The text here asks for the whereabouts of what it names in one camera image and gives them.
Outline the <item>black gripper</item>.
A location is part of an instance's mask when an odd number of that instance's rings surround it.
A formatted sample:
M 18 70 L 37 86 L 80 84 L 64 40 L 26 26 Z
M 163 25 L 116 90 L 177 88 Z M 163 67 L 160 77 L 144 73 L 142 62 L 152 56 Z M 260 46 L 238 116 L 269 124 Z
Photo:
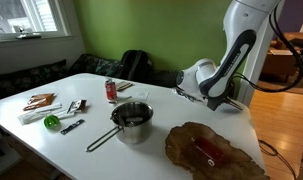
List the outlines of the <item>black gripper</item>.
M 229 104 L 233 107 L 235 107 L 232 99 L 229 97 L 230 95 L 230 92 L 233 90 L 233 85 L 232 84 L 229 84 L 228 87 L 226 88 L 224 94 L 223 94 L 223 103 L 226 103 L 226 104 Z

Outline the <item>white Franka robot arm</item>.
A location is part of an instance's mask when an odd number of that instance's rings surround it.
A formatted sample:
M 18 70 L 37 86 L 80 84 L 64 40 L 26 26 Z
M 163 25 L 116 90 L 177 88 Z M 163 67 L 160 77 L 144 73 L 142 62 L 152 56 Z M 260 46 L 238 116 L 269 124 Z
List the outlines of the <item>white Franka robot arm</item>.
M 222 103 L 241 107 L 228 94 L 231 80 L 252 50 L 263 21 L 281 0 L 232 0 L 223 19 L 226 51 L 215 66 L 208 58 L 198 60 L 177 76 L 177 86 L 186 94 L 204 98 L 207 107 L 215 111 Z

